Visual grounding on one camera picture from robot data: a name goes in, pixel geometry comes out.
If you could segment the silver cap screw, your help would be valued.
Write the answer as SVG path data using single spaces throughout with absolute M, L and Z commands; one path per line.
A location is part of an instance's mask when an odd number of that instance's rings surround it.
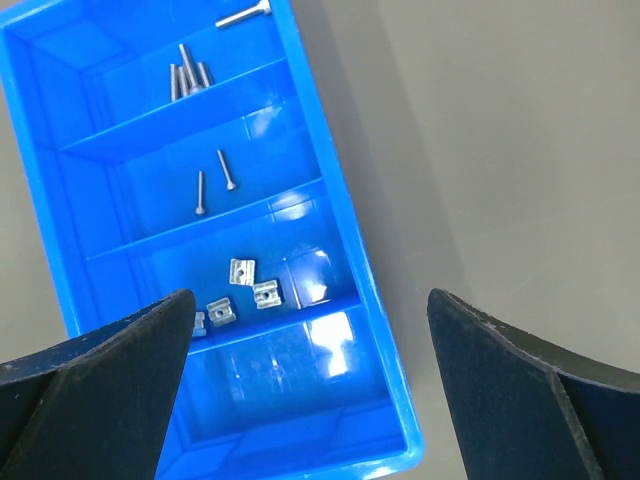
M 209 75 L 208 75 L 208 70 L 206 65 L 203 62 L 198 62 L 197 63 L 198 66 L 198 70 L 199 70 L 199 74 L 200 74 L 200 79 L 202 82 L 202 85 L 206 88 L 211 86 L 211 80 L 209 79 Z
M 200 87 L 197 72 L 195 69 L 195 64 L 193 62 L 191 53 L 188 47 L 184 43 L 180 43 L 178 47 L 179 47 L 180 55 L 183 61 L 183 67 L 187 76 L 189 93 L 190 94 L 196 93 L 201 89 L 201 87 Z

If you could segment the silver T-slot nut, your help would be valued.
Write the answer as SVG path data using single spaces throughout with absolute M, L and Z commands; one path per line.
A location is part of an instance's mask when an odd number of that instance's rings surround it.
M 197 311 L 194 317 L 193 336 L 203 337 L 207 334 L 206 315 L 202 311 Z
M 256 261 L 253 259 L 230 260 L 229 283 L 238 286 L 253 286 L 255 282 Z
M 229 297 L 223 297 L 207 304 L 206 309 L 214 327 L 227 325 L 237 318 Z
M 259 310 L 277 307 L 283 303 L 280 296 L 279 283 L 276 279 L 256 283 L 252 289 L 254 301 Z

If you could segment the small lone screw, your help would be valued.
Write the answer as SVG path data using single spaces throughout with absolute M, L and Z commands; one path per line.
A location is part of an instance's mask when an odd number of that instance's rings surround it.
M 230 170 L 229 170 L 227 162 L 226 162 L 226 158 L 225 158 L 224 152 L 221 149 L 217 149 L 216 150 L 216 154 L 217 154 L 220 166 L 222 168 L 222 171 L 223 171 L 223 174 L 224 174 L 224 177 L 225 177 L 226 189 L 228 191 L 233 191 L 234 189 L 237 188 L 237 185 L 233 181 L 233 178 L 231 176 Z

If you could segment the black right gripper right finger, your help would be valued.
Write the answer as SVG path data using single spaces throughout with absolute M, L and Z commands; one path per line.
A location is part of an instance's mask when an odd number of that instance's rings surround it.
M 470 479 L 636 479 L 639 376 L 441 289 L 427 317 Z

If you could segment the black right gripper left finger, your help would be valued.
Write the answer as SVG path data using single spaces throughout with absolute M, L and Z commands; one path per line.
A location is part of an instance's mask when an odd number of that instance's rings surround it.
M 152 479 L 195 318 L 177 290 L 1 365 L 4 479 Z

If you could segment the thin silver screw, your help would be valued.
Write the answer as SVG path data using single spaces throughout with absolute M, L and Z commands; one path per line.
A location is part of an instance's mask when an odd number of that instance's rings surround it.
M 205 174 L 203 171 L 198 172 L 198 190 L 197 190 L 197 205 L 195 208 L 195 213 L 199 216 L 202 216 L 206 213 L 205 209 Z

